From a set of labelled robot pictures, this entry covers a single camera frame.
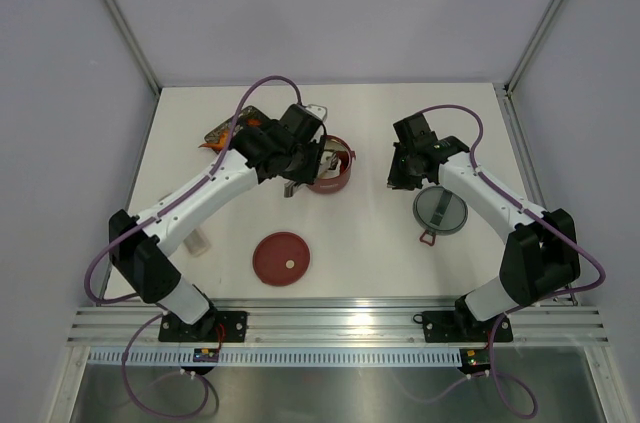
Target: red pot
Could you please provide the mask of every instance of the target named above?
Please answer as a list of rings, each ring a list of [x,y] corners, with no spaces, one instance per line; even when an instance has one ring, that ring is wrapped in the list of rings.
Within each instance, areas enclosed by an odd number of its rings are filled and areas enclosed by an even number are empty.
[[[316,182],[313,185],[309,186],[309,189],[315,193],[335,193],[344,188],[349,181],[349,178],[351,177],[351,166],[353,165],[353,160],[356,159],[356,152],[353,151],[349,147],[349,145],[344,142],[344,140],[338,138],[337,136],[327,135],[325,148],[327,148],[328,146],[329,149],[337,151],[338,158],[340,158],[341,161],[342,170],[340,171],[340,174],[334,178],[316,179]]]

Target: lid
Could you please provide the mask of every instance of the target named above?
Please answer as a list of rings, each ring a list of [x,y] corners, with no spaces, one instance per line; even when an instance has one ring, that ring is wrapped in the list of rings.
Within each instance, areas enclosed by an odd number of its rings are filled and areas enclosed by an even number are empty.
[[[309,268],[311,252],[305,241],[288,232],[274,233],[253,252],[253,270],[263,283],[286,286],[295,283]]]
[[[413,201],[413,216],[434,235],[451,235],[467,221],[467,204],[442,186],[422,190]]]

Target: gray wall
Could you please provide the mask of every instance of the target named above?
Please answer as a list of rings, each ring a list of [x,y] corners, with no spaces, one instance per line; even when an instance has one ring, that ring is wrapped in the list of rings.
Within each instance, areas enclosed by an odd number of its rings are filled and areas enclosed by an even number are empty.
[[[165,86],[504,81],[549,0],[118,0]]]
[[[0,419],[34,422],[154,102],[99,0],[0,6]]]
[[[602,309],[638,415],[639,1],[569,0],[516,89],[544,194],[608,270],[583,299]]]

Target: red lid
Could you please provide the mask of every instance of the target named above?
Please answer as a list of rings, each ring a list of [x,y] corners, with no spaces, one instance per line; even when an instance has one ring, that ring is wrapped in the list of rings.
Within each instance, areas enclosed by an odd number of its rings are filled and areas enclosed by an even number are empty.
[[[263,283],[272,286],[295,283],[305,274],[310,261],[307,244],[289,232],[267,236],[253,252],[253,270]]]

